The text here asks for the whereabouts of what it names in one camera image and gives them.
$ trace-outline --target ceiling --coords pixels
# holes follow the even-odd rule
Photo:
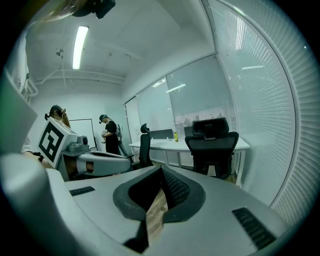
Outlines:
[[[194,2],[116,0],[115,7],[102,19],[90,14],[81,18],[69,16],[57,21],[37,22],[28,29],[26,36],[29,72],[38,82],[61,69],[62,64],[65,70],[71,70],[78,27],[89,26],[80,71],[104,73],[105,77],[111,75],[111,80],[125,78],[154,45],[165,40],[167,34],[194,24],[189,1]],[[63,59],[56,54],[60,50],[63,50]],[[124,79],[117,80],[117,84],[123,82]]]

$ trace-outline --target man in black t-shirt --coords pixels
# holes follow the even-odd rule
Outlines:
[[[105,129],[108,131],[103,135],[105,138],[105,151],[107,153],[118,155],[118,137],[116,135],[117,125],[106,114],[99,117],[100,124],[105,123]]]

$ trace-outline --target chair headrest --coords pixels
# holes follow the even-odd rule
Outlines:
[[[141,126],[140,131],[141,131],[143,134],[149,134],[149,133],[150,133],[150,130],[149,130],[149,128],[147,128],[147,124],[146,124],[146,123]]]
[[[215,136],[229,132],[229,125],[225,117],[194,121],[192,127],[193,135]]]

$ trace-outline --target black cap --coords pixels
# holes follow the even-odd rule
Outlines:
[[[99,120],[102,122],[102,119],[104,118],[108,118],[108,116],[106,114],[102,114],[100,115]]]

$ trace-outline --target table leg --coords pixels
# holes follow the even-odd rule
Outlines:
[[[136,157],[135,157],[135,151],[134,151],[134,147],[131,147],[131,151],[132,151],[132,155],[133,155],[133,160],[136,162]]]
[[[181,155],[180,155],[180,152],[177,152],[176,153],[176,155],[177,155],[177,157],[178,157],[178,166],[179,166],[179,168],[181,168]]]
[[[166,166],[169,166],[168,151],[164,151],[164,162]]]
[[[236,165],[235,165],[236,157],[237,157],[237,152],[233,151],[233,155],[232,155],[231,157],[232,157],[232,161],[231,161],[231,174],[234,174],[234,173],[237,173],[237,172],[236,172]]]
[[[244,171],[246,151],[245,150],[241,150],[239,152],[239,154],[240,154],[239,171],[238,171],[238,174],[236,176],[235,185],[241,187],[241,176],[242,176],[242,173]]]

